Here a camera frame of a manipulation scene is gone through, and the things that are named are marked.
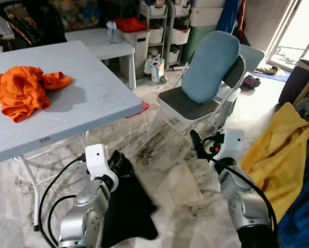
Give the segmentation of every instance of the red object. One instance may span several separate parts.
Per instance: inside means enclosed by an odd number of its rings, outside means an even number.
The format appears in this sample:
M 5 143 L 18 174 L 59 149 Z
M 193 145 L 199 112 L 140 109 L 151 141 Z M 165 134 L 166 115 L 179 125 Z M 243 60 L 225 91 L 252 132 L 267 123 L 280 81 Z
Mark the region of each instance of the red object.
M 137 17 L 115 19 L 114 22 L 118 29 L 125 33 L 137 32 L 148 28 L 148 26 L 145 23 L 142 23 Z
M 238 30 L 240 32 L 243 32 L 243 30 L 245 29 L 245 6 L 246 6 L 246 0 L 241 0 L 240 6 L 239 6 L 239 12 L 238 12 Z
M 135 115 L 139 115 L 139 114 L 143 113 L 144 111 L 148 110 L 149 107 L 150 107 L 150 105 L 149 105 L 148 103 L 142 101 L 142 111 L 139 112 L 139 113 L 137 113 L 137 114 L 134 114 L 134 115 L 129 115 L 129 116 L 127 116 L 126 118 L 130 118 L 130 117 L 133 117 L 133 116 L 135 116 Z

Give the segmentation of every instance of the blue fabric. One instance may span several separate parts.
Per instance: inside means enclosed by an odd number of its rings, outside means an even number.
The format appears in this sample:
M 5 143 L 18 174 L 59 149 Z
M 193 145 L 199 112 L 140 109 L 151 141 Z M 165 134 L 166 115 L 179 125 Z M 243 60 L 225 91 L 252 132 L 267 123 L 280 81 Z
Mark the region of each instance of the blue fabric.
M 277 75 L 270 75 L 270 74 L 265 74 L 265 73 L 252 72 L 252 74 L 255 75 L 255 76 L 260 76 L 262 78 L 274 79 L 274 80 L 286 82 L 288 80 L 291 72 L 284 70 L 284 73 L 285 73 L 286 76 L 277 76 Z
M 216 30 L 232 33 L 241 0 L 226 0 Z
M 282 248 L 309 248 L 309 156 L 300 195 L 279 222 Z
M 204 103 L 216 95 L 224 75 L 236 61 L 240 44 L 236 37 L 221 31 L 205 36 L 182 80 L 182 90 L 193 101 Z

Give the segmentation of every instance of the orange cloth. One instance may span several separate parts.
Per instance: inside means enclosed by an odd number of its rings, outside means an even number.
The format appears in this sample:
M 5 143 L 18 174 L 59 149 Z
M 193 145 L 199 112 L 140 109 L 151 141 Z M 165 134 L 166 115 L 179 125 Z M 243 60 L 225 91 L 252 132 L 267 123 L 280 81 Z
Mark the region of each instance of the orange cloth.
M 2 113 L 14 122 L 29 117 L 35 109 L 47 109 L 50 102 L 45 90 L 60 89 L 72 82 L 61 72 L 43 75 L 41 68 L 15 66 L 0 74 Z

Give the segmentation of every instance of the floor mat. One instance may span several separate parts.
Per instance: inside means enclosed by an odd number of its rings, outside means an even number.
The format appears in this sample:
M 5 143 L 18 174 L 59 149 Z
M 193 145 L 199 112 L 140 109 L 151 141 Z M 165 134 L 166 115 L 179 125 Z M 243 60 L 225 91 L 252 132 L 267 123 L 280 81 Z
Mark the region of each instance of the floor mat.
M 253 75 L 255 76 L 260 76 L 262 78 L 267 78 L 267 79 L 274 79 L 274 80 L 278 80 L 278 81 L 282 81 L 282 82 L 286 82 L 288 77 L 290 76 L 291 72 L 289 71 L 285 71 L 285 76 L 281 76 L 281 75 L 269 75 L 269 74 L 264 74 L 264 73 L 257 73 L 257 72 L 253 72 Z

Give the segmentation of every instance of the blue cushion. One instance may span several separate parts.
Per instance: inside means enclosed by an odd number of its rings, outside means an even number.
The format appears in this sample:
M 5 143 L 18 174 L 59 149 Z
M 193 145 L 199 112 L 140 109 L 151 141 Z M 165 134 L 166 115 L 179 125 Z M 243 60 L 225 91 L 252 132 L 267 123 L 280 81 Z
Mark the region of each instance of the blue cushion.
M 212 100 L 239 50 L 239 41 L 233 35 L 221 31 L 208 34 L 198 45 L 183 76 L 184 93 L 197 103 Z

